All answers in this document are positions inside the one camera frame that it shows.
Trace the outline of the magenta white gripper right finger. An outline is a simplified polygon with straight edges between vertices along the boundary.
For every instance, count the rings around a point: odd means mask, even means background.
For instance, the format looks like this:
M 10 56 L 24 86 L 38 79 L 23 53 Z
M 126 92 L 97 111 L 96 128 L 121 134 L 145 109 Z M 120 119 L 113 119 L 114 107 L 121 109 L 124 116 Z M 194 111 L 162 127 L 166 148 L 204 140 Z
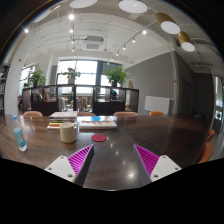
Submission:
M 181 167 L 167 155 L 158 156 L 138 145 L 134 145 L 133 150 L 143 182 L 154 182 L 181 170 Z

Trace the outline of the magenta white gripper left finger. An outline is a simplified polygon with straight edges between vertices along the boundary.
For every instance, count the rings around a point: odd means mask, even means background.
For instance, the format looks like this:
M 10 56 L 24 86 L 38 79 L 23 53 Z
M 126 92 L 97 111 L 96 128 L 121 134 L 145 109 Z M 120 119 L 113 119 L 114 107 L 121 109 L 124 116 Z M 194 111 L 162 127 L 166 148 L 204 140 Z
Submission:
M 85 182 L 91 160 L 94 155 L 94 145 L 84 148 L 66 156 L 59 156 L 45 170 L 65 180 L 82 186 Z

